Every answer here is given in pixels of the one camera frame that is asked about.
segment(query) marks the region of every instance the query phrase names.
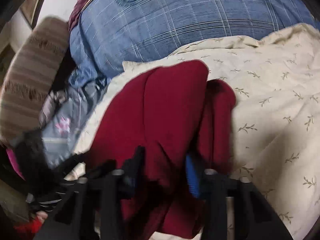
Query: red cloth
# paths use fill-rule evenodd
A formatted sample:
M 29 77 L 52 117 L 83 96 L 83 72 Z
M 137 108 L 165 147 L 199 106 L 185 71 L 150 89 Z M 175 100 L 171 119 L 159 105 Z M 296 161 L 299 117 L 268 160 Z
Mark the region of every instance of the red cloth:
M 35 234 L 40 230 L 42 223 L 38 218 L 26 224 L 15 226 L 14 229 L 18 233 L 21 240 L 32 240 Z
M 146 148 L 145 182 L 122 201 L 128 238 L 154 231 L 193 238 L 202 226 L 203 202 L 191 196 L 184 171 L 192 142 L 208 168 L 229 171 L 233 90 L 207 82 L 201 61 L 159 67 L 131 80 L 112 100 L 92 144 L 88 167 L 108 159 L 120 168 L 138 145 Z
M 68 28 L 69 32 L 78 24 L 80 13 L 83 7 L 89 0 L 77 0 L 76 5 L 73 8 L 73 11 L 69 17 Z

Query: blue cloth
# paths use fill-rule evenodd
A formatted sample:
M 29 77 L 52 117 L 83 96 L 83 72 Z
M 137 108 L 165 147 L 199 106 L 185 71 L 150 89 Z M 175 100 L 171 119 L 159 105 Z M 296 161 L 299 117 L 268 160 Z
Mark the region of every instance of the blue cloth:
M 94 0 L 71 32 L 78 69 L 69 82 L 81 87 L 99 78 L 107 85 L 124 60 L 161 59 L 208 38 L 259 40 L 300 22 L 319 28 L 301 0 Z

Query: cream bedsheet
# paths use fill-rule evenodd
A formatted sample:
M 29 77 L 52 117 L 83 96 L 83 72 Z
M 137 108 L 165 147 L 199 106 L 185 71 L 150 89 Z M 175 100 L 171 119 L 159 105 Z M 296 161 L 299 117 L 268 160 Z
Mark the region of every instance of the cream bedsheet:
M 251 179 L 292 237 L 303 239 L 320 214 L 320 33 L 309 25 L 260 41 L 232 36 L 194 42 L 155 62 L 123 62 L 125 72 L 112 80 L 76 152 L 90 148 L 105 109 L 129 80 L 192 59 L 205 62 L 208 79 L 226 81 L 237 95 L 232 177 Z M 155 233 L 153 239 L 179 238 Z

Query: brown striped fabric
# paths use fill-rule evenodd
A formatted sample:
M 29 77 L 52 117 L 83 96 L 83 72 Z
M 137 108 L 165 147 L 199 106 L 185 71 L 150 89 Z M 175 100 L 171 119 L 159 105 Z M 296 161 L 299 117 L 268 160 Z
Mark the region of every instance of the brown striped fabric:
M 69 46 L 68 23 L 45 18 L 13 58 L 0 91 L 0 139 L 39 125 L 39 112 Z

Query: floral patterned sheet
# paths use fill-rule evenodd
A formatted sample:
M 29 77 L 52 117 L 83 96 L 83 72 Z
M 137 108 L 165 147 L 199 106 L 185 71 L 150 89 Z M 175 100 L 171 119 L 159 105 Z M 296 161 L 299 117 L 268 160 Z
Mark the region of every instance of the floral patterned sheet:
M 208 79 L 224 80 L 237 95 L 232 177 L 251 179 L 293 239 L 303 239 L 320 215 L 320 33 L 310 25 L 298 24 L 260 41 L 247 36 L 207 39 L 155 62 L 123 62 L 125 72 L 110 83 L 76 152 L 90 148 L 108 104 L 129 80 L 192 59 L 205 62 Z M 228 225 L 232 239 L 232 221 Z M 160 233 L 152 238 L 180 239 Z

